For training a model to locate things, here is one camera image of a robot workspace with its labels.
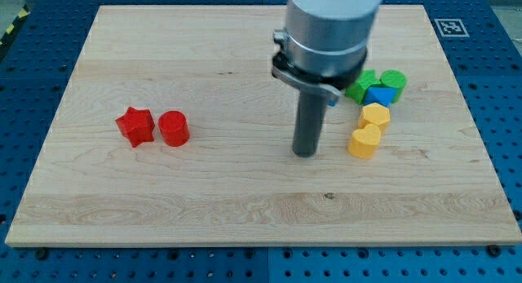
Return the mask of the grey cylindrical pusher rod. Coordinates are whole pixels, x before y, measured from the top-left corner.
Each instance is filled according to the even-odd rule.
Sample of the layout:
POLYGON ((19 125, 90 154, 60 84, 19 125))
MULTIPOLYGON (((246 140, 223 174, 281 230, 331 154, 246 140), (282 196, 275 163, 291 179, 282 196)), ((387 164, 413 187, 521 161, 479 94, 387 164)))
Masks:
POLYGON ((327 99, 320 95, 299 92, 292 149, 299 157, 315 154, 327 107, 327 99))

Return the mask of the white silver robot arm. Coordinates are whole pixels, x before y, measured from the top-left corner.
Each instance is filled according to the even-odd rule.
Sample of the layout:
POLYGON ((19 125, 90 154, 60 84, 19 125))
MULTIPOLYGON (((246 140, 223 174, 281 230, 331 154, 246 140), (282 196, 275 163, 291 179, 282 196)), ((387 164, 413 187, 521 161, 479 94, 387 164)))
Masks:
POLYGON ((272 75, 299 91, 293 153, 316 153, 325 110, 360 76, 383 0, 287 0, 272 75))

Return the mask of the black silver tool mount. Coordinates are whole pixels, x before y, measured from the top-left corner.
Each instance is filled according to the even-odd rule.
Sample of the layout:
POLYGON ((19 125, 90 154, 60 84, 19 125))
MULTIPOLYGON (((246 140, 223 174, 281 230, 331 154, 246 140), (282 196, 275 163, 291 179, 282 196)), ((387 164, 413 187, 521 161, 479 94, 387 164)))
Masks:
POLYGON ((273 40, 280 50, 272 57, 272 76, 303 95, 333 103, 360 76, 367 55, 364 47, 351 55, 302 47, 285 30, 276 30, 273 40))

